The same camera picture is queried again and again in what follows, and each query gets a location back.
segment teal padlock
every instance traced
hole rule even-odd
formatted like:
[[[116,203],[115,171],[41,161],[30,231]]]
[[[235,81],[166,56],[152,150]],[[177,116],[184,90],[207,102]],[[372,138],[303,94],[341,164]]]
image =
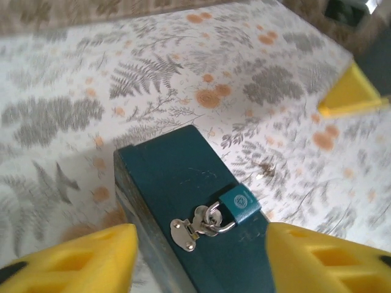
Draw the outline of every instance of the teal padlock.
[[[218,227],[211,221],[210,215],[223,204],[231,213],[234,222],[226,226]],[[219,201],[212,204],[205,213],[205,226],[217,233],[224,233],[231,230],[234,226],[245,222],[256,212],[260,212],[261,205],[255,195],[243,184],[239,184],[233,189],[219,197]]]

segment metal ring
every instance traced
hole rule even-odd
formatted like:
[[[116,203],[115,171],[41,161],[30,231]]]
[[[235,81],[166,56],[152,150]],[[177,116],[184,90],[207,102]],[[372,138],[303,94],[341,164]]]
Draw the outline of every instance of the metal ring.
[[[217,227],[216,225],[210,225],[210,224],[206,224],[204,223],[203,224],[206,228],[210,229],[211,231],[213,232],[216,232],[216,233],[225,233],[225,232],[228,232],[230,231],[233,227],[236,226],[236,223],[235,222],[231,222],[229,223],[228,225],[224,226],[224,227]]]
[[[203,216],[203,221],[204,221],[204,225],[206,228],[208,228],[209,230],[213,231],[213,232],[216,232],[216,233],[224,233],[224,232],[227,232],[229,230],[231,230],[235,225],[236,223],[235,222],[231,222],[229,223],[228,225],[224,226],[224,227],[217,227],[215,224],[213,224],[210,220],[211,218],[211,214],[220,206],[220,202],[215,202],[214,204],[212,204],[205,212],[205,215]]]
[[[205,212],[205,215],[203,215],[203,221],[208,225],[214,225],[212,221],[210,220],[212,213],[219,207],[220,202],[215,202],[212,204]]]

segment yellow corner guard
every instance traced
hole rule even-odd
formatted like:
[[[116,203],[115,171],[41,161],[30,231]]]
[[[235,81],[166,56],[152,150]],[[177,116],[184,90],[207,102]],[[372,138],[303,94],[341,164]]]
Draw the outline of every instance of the yellow corner guard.
[[[318,106],[325,117],[341,117],[387,107],[379,92],[354,62]]]
[[[0,293],[128,293],[136,259],[136,227],[123,224],[15,260]]]
[[[266,249],[277,293],[391,292],[391,253],[285,223],[270,223]]]

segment fern pattern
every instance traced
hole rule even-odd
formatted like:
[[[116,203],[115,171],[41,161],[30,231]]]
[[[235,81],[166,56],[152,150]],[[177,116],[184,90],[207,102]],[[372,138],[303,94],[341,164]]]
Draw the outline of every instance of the fern pattern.
[[[86,0],[65,0],[64,12],[67,16],[68,24],[71,25],[90,18],[90,7]]]
[[[183,125],[184,124],[173,118],[160,119],[155,125],[136,125],[129,128],[125,134],[118,136],[114,140],[114,145],[116,148],[125,147],[127,145],[136,145],[158,135],[164,134],[167,132],[164,131],[167,128],[175,129]]]
[[[267,102],[278,104],[284,97],[300,99],[303,95],[302,87],[292,81],[293,75],[285,68],[274,66],[265,68],[253,75],[251,84],[246,84],[243,93],[252,102],[261,106]]]
[[[188,62],[186,66],[197,75],[204,72],[214,73],[230,60],[233,63],[241,63],[244,60],[239,51],[225,47],[218,47],[210,51],[194,50],[191,51],[191,55],[194,62]]]
[[[3,109],[1,124],[19,125],[13,136],[22,147],[48,147],[59,131],[85,129],[92,119],[101,120],[103,113],[102,105],[88,98],[72,103],[69,96],[51,100],[32,96]]]
[[[306,64],[299,69],[299,74],[309,95],[328,90],[338,77],[335,68],[327,63]]]
[[[0,249],[9,232],[8,214],[12,210],[12,200],[9,197],[0,199]]]
[[[33,161],[32,165],[37,172],[37,181],[20,176],[0,177],[0,183],[13,190],[18,203],[17,211],[10,212],[9,217],[17,256],[21,255],[21,243],[29,228],[32,228],[35,238],[42,241],[53,209],[60,202],[71,204],[67,189],[80,190],[75,180],[64,175],[59,164],[56,165],[56,180],[38,163]]]
[[[235,43],[239,43],[250,49],[253,48],[250,36],[238,27],[216,26],[214,29],[220,39],[221,46],[229,48],[235,46]]]
[[[166,59],[154,55],[156,60],[137,58],[141,63],[119,63],[111,76],[110,99],[127,95],[142,94],[144,90],[151,94],[151,84],[155,90],[161,93],[161,85],[171,89],[170,80],[174,74],[181,74],[182,65],[174,62],[169,56]]]
[[[23,154],[23,150],[15,148],[11,145],[0,143],[0,165],[16,157],[20,157]]]
[[[327,214],[325,222],[317,226],[316,230],[324,234],[345,238],[346,230],[354,224],[356,216],[357,212],[350,204],[345,210],[335,207]]]
[[[294,44],[297,50],[304,53],[314,52],[324,46],[324,40],[315,34],[288,33],[284,34],[283,38],[288,44]]]

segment orange flower print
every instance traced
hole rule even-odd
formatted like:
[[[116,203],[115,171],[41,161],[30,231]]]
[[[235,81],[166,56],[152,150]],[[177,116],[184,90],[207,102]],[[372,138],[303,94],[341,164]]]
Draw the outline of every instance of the orange flower print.
[[[274,212],[273,210],[270,210],[265,215],[269,220],[272,220],[274,218]]]
[[[296,177],[298,177],[298,176],[303,174],[303,169],[302,168],[297,168],[295,173],[296,173]]]
[[[320,123],[320,116],[318,114],[312,114],[311,120],[312,120],[312,122],[314,122],[314,124],[319,124]]]
[[[93,78],[86,78],[86,84],[91,84],[93,82]]]
[[[327,125],[326,126],[326,132],[329,134],[333,139],[336,139],[340,135],[340,131],[338,128],[334,125]]]
[[[204,74],[204,75],[202,76],[202,80],[205,81],[205,82],[207,82],[207,83],[210,83],[210,82],[214,81],[214,78],[213,78],[212,75],[210,75],[209,73],[207,73],[207,74]]]
[[[180,103],[181,105],[187,105],[187,104],[190,103],[190,99],[180,99],[180,100],[179,100],[179,103]]]
[[[208,132],[208,138],[209,137],[214,137],[214,136],[216,136],[216,133],[213,131],[213,128],[211,128],[210,130],[209,130],[209,132]]]
[[[314,144],[321,150],[331,151],[334,148],[334,142],[332,138],[323,132],[314,133],[312,140]]]
[[[220,105],[219,96],[214,90],[199,90],[195,97],[197,102],[207,109],[214,109]]]
[[[101,225],[103,229],[126,223],[126,216],[123,210],[116,209],[108,212],[102,219]]]
[[[98,169],[99,171],[103,171],[106,169],[106,163],[101,157],[95,157],[92,159],[92,165]]]
[[[368,201],[371,203],[376,198],[376,192],[371,189],[368,194]]]
[[[353,179],[354,178],[354,171],[353,171],[353,169],[351,169],[351,168],[344,169],[343,176],[345,178],[348,178],[348,179]]]
[[[202,17],[201,16],[198,16],[196,14],[189,14],[188,16],[186,16],[186,18],[188,19],[188,21],[190,21],[191,23],[201,23],[203,21]]]
[[[244,113],[244,116],[246,117],[253,117],[254,113],[252,112],[252,109],[247,109]]]
[[[208,12],[202,12],[202,13],[200,14],[200,16],[201,16],[202,18],[206,19],[206,20],[209,20],[210,18],[213,17],[212,14],[210,14],[210,13],[208,13]]]
[[[219,96],[229,96],[232,92],[231,87],[228,84],[218,84],[215,90]]]
[[[101,148],[103,147],[104,143],[103,143],[103,138],[102,136],[96,136],[93,138],[93,142],[95,142],[95,146],[97,148]]]
[[[125,117],[125,111],[121,107],[115,107],[112,111],[115,116]]]
[[[267,33],[267,35],[268,35],[268,37],[271,37],[271,38],[274,38],[274,39],[276,39],[278,37],[277,33],[274,32],[274,31],[269,31]]]
[[[223,71],[222,74],[227,77],[227,78],[231,78],[232,77],[232,74],[228,71]]]
[[[97,231],[98,227],[93,224],[80,223],[66,229],[64,233],[62,233],[61,242],[70,241]]]
[[[384,138],[384,136],[377,136],[376,137],[376,142],[377,143],[382,143],[382,142],[385,142],[386,139]]]
[[[258,39],[261,43],[265,45],[273,45],[274,44],[274,39],[271,37],[268,37],[267,35],[260,35],[258,36]]]
[[[91,87],[89,87],[89,88],[86,89],[86,95],[87,95],[89,98],[96,98],[96,97],[97,97],[96,91],[95,91],[93,88],[91,88]]]
[[[110,198],[110,191],[104,186],[96,188],[94,191],[91,191],[91,193],[92,198],[96,203],[101,203]]]
[[[266,143],[268,145],[273,145],[274,144],[274,139],[270,136],[266,136]]]

